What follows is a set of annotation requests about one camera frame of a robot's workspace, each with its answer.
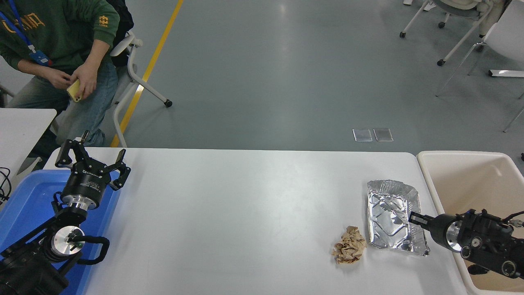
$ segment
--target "blue plastic bin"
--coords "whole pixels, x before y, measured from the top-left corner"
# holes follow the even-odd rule
[[[40,170],[32,172],[20,183],[0,212],[0,251],[54,216],[51,207],[53,194],[62,191],[70,174],[69,170]],[[89,210],[87,220],[80,225],[86,235],[104,235],[118,196],[119,191],[115,192],[110,187],[105,190],[100,206]],[[82,248],[82,258],[96,258],[100,247],[86,244]],[[83,294],[91,268],[92,266],[75,265],[65,276],[69,280],[69,286],[61,294]]]

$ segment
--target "smartphone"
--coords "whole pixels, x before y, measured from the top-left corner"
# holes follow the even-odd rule
[[[77,79],[71,86],[67,87],[67,93],[74,102],[79,102],[82,100],[82,95],[76,97],[78,90],[80,89],[80,80]]]

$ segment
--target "robotic arm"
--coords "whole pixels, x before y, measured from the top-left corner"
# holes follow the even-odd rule
[[[520,214],[524,212],[501,219],[485,209],[437,217],[411,212],[409,222],[428,230],[437,244],[473,262],[468,267],[472,275],[492,270],[508,278],[524,279],[524,239],[511,236],[513,226],[522,227],[522,222],[511,220]]]
[[[68,167],[71,175],[62,192],[54,194],[51,205],[55,215],[0,252],[4,257],[0,262],[0,294],[57,295],[69,285],[64,276],[75,264],[93,265],[104,259],[109,240],[85,235],[80,224],[88,210],[100,205],[107,185],[115,191],[122,188],[131,169],[123,162],[125,150],[110,166],[89,157],[83,147],[87,135],[86,131],[81,141],[67,140],[60,149],[56,167]],[[70,150],[76,158],[74,164]],[[111,180],[114,170],[120,175]],[[81,259],[85,243],[102,244],[97,258]],[[59,269],[52,265],[63,261]]]

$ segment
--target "yellow floor line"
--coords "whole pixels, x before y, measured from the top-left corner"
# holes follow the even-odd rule
[[[164,43],[166,42],[166,39],[169,36],[169,32],[171,31],[174,20],[177,18],[178,11],[180,10],[180,7],[182,6],[183,2],[184,0],[178,0],[177,6],[175,7],[173,14],[171,15],[171,18],[169,19],[169,22],[167,23],[166,29],[164,30],[162,37],[160,38],[160,41],[158,42],[157,48],[155,49],[155,53],[153,54],[153,57],[149,61],[149,65],[147,66],[146,72],[144,73],[144,76],[142,77],[142,79],[145,82],[147,82],[147,80],[149,79],[149,76],[151,75],[151,72],[153,71],[153,68],[155,67],[158,56],[160,55],[160,52],[162,51]],[[144,88],[142,86],[139,86],[138,89],[136,90],[135,95],[133,96],[133,100],[129,104],[129,107],[127,108],[127,111],[124,115],[124,118],[122,119],[122,122],[120,122],[120,129],[122,130],[122,133],[126,131],[127,125],[129,124],[129,120],[131,119],[131,116],[133,115],[133,112],[135,111],[136,105],[138,104],[138,100],[140,99],[140,96],[142,95],[143,91],[144,91]],[[113,137],[113,141],[111,142],[111,147],[112,148],[117,147],[119,142],[120,140],[118,140],[118,136],[115,135],[115,137]]]

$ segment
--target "beige plastic bin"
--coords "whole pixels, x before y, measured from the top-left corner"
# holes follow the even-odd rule
[[[524,210],[524,177],[505,154],[427,151],[419,153],[417,159],[439,214],[486,209],[505,218]],[[524,228],[516,228],[513,236],[523,238]],[[509,279],[493,271],[471,276],[467,272],[471,263],[458,253],[454,257],[470,293],[524,295],[524,280]]]

